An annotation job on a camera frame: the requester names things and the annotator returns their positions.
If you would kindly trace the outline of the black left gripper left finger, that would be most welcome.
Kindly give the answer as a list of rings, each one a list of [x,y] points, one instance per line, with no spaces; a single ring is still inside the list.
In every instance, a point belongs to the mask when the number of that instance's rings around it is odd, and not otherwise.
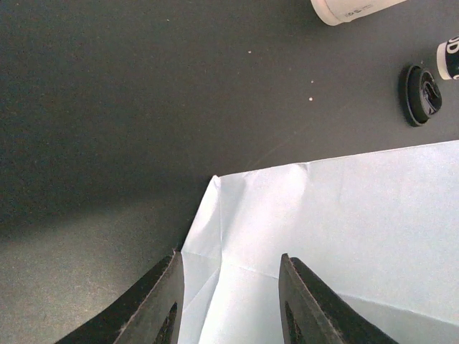
[[[184,304],[181,253],[166,255],[115,302],[59,343],[177,343]]]

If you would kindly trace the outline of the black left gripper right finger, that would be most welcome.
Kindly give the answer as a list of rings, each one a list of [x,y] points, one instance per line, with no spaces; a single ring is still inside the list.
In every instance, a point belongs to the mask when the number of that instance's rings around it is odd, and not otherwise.
[[[278,289],[285,343],[395,342],[297,257],[282,255]]]

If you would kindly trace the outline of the light blue paper bag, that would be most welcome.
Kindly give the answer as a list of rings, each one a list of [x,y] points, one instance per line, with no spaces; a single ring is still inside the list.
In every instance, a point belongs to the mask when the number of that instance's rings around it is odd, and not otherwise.
[[[209,182],[183,245],[180,343],[281,343],[283,254],[399,343],[458,341],[458,142]]]

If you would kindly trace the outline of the tall stack of paper cups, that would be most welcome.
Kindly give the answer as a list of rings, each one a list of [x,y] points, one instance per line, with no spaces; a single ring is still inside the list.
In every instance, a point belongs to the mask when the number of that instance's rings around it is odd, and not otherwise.
[[[443,80],[458,80],[459,75],[459,36],[438,45],[436,64],[439,76]]]

